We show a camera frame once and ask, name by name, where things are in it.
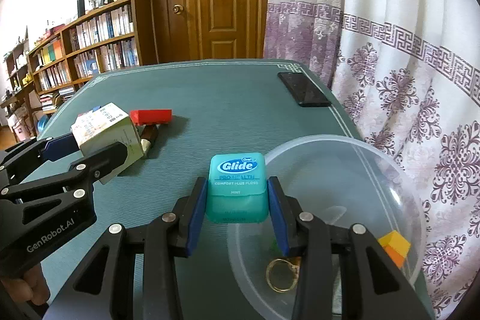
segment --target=smartphone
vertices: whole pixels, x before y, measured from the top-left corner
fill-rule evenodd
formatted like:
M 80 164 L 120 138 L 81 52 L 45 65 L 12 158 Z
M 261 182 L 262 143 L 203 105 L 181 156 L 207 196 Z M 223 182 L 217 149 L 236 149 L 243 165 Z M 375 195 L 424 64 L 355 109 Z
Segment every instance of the smartphone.
M 332 104 L 303 72 L 279 72 L 278 77 L 301 107 L 325 107 Z

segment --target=blue gripper pad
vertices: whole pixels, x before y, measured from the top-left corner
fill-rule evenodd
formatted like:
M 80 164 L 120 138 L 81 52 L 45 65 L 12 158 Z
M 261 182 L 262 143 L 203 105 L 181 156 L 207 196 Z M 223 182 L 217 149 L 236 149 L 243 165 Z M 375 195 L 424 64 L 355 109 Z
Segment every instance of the blue gripper pad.
M 41 155 L 44 160 L 54 162 L 78 150 L 80 150 L 80 148 L 78 148 L 73 133 L 67 133 L 66 135 L 47 141 Z
M 275 191 L 275 186 L 272 179 L 267 181 L 268 188 L 268 206 L 270 209 L 270 218 L 272 219 L 273 231 L 277 239 L 278 248 L 282 251 L 284 256 L 288 256 L 290 252 L 289 240 L 287 236 L 287 223 L 283 217 L 280 201 Z
M 205 178 L 202 178 L 203 182 L 199 182 L 199 180 L 200 178 L 195 183 L 195 186 L 202 186 L 202 188 L 188 224 L 188 238 L 186 244 L 187 256 L 190 256 L 197 247 L 198 238 L 200 237 L 200 231 L 202 229 L 203 217 L 205 216 L 208 181 Z

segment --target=human hand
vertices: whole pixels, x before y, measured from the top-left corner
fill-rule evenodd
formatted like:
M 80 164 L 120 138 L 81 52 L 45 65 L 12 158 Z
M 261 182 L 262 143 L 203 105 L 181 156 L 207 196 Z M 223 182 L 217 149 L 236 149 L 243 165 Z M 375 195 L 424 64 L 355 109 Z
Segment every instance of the human hand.
M 32 301 L 35 305 L 42 305 L 50 298 L 50 290 L 40 264 L 26 271 L 22 279 L 0 278 L 0 281 L 11 299 L 17 303 Z

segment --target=floor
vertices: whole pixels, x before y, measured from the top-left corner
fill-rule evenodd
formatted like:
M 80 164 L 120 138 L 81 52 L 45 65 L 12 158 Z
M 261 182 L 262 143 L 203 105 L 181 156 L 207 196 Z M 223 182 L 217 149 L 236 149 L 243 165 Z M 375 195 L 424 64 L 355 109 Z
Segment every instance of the floor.
M 0 128 L 0 150 L 5 150 L 16 143 L 14 134 L 11 133 L 9 127 Z

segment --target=blue container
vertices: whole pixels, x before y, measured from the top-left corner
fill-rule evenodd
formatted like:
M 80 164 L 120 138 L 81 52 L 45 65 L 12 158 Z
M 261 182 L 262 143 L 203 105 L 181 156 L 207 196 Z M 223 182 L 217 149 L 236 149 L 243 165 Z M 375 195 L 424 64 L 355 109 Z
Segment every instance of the blue container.
M 214 223 L 261 223 L 267 218 L 265 159 L 261 153 L 212 158 L 206 214 Z

